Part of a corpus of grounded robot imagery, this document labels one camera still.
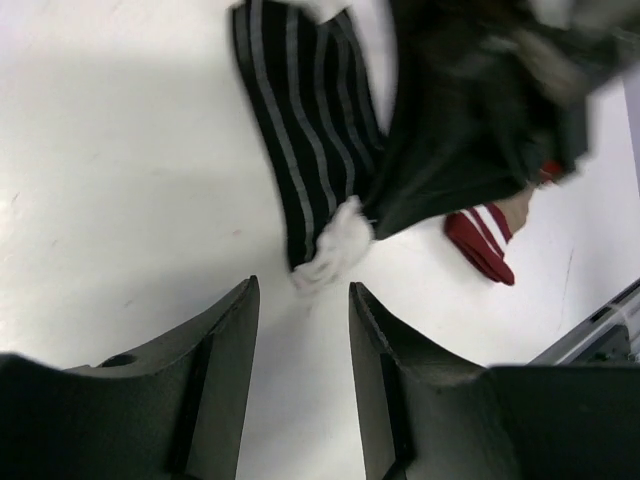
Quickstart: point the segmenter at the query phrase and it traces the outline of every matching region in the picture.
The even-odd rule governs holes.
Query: white floor
[[[363,479],[348,283],[309,302],[288,281],[276,191],[227,44],[230,3],[0,0],[0,350],[95,364],[257,274],[238,479]],[[357,2],[364,23],[370,6]],[[383,116],[384,48],[367,52]],[[509,248],[515,287],[475,273],[438,219],[375,246],[348,280],[474,361],[533,358],[640,276],[621,83],[593,108],[583,175],[538,193]]]

